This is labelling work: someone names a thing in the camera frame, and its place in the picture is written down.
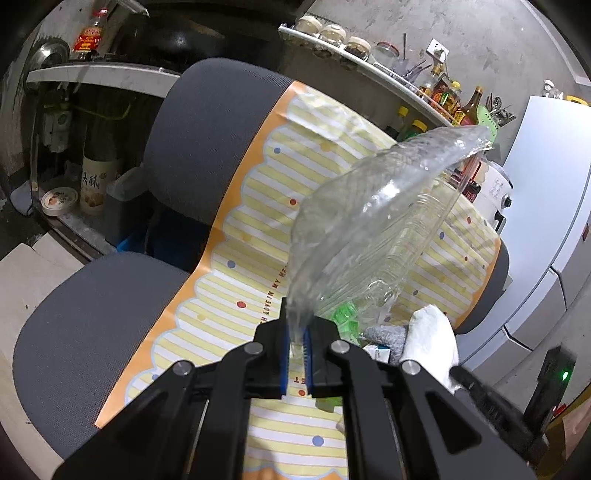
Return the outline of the white foam block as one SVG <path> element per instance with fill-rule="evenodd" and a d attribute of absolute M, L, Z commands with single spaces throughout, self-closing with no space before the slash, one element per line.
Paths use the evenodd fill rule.
<path fill-rule="evenodd" d="M 448 317 L 435 305 L 413 313 L 401 363 L 418 362 L 423 369 L 454 394 L 459 385 L 450 377 L 450 369 L 459 364 L 456 337 Z"/>

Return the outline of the clear plastic clamshell container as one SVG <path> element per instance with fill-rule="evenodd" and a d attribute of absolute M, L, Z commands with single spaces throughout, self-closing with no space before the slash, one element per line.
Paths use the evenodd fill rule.
<path fill-rule="evenodd" d="M 379 323 L 491 147 L 484 125 L 439 127 L 363 158 L 305 198 L 290 232 L 291 341 L 346 305 L 363 326 Z"/>

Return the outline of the yellow striped dotted cloth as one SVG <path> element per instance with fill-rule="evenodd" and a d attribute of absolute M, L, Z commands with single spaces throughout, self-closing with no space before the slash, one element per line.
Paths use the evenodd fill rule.
<path fill-rule="evenodd" d="M 125 367 L 96 424 L 104 427 L 176 360 L 207 366 L 276 319 L 287 296 L 290 232 L 301 203 L 363 158 L 398 142 L 301 82 L 280 96 L 233 175 L 204 255 Z M 427 305 L 461 324 L 481 297 L 501 240 L 460 195 L 412 267 L 387 322 Z"/>

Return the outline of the grey office chair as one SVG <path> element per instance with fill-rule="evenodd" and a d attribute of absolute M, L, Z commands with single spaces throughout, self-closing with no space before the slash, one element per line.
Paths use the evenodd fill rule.
<path fill-rule="evenodd" d="M 56 287 L 22 328 L 13 376 L 61 457 L 174 360 L 211 363 L 270 320 L 301 201 L 393 145 L 328 95 L 207 59 L 175 82 L 143 154 L 145 191 L 106 218 L 127 238 Z"/>

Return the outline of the green tea bottle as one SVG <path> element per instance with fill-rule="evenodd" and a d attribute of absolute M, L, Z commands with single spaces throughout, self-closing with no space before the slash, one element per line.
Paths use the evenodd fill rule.
<path fill-rule="evenodd" d="M 360 345 L 359 311 L 353 301 L 339 305 L 332 312 L 332 322 L 338 327 L 339 337 L 354 345 Z"/>

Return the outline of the steel pot lid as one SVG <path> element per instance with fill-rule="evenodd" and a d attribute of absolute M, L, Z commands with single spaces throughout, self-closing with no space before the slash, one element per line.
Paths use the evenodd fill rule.
<path fill-rule="evenodd" d="M 33 45 L 25 70 L 30 72 L 61 65 L 67 63 L 69 58 L 70 47 L 67 42 L 57 37 L 41 38 Z"/>

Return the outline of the white air fryer appliance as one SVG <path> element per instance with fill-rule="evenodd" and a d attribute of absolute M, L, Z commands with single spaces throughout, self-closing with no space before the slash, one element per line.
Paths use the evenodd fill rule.
<path fill-rule="evenodd" d="M 497 233 L 506 224 L 504 211 L 512 205 L 512 193 L 513 183 L 504 168 L 485 158 L 480 160 L 464 190 L 464 195 Z"/>

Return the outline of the red label sauce bottle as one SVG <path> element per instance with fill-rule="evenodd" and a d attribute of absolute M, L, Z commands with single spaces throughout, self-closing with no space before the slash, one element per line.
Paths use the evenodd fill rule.
<path fill-rule="evenodd" d="M 97 52 L 103 37 L 107 16 L 107 7 L 92 12 L 89 24 L 80 31 L 72 47 L 72 58 L 74 60 L 86 59 L 90 54 Z"/>

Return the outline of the metal kitchen shelf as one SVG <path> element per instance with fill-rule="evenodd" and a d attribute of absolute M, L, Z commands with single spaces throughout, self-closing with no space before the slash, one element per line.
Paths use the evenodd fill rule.
<path fill-rule="evenodd" d="M 280 34 L 280 37 L 283 38 L 283 40 L 297 40 L 303 43 L 305 47 L 310 47 L 311 50 L 325 50 L 337 60 L 346 59 L 349 63 L 352 63 L 353 66 L 356 67 L 356 70 L 363 74 L 363 76 L 378 83 L 408 105 L 412 105 L 420 114 L 435 125 L 456 126 L 454 119 L 446 111 L 437 105 L 433 105 L 429 99 L 425 99 L 422 96 L 421 91 L 415 90 L 413 85 L 393 71 L 388 69 L 382 70 L 377 66 L 370 64 L 370 62 L 346 52 L 345 47 L 343 46 L 332 45 L 331 43 L 318 39 L 315 36 L 287 27 L 284 24 L 281 24 L 280 27 L 277 28 L 277 33 Z"/>

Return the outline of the grey rag cloth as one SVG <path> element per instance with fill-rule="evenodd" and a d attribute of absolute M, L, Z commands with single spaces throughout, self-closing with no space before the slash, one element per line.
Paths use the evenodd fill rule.
<path fill-rule="evenodd" d="M 401 361 L 407 336 L 406 325 L 376 325 L 363 331 L 360 341 L 370 358 L 397 366 Z"/>

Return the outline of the grey white refrigerator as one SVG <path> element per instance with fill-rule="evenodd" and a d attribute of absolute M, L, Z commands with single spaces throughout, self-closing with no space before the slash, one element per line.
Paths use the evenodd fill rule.
<path fill-rule="evenodd" d="M 504 164 L 514 191 L 501 239 L 512 279 L 457 337 L 461 364 L 496 384 L 538 347 L 590 274 L 590 109 L 529 99 Z"/>

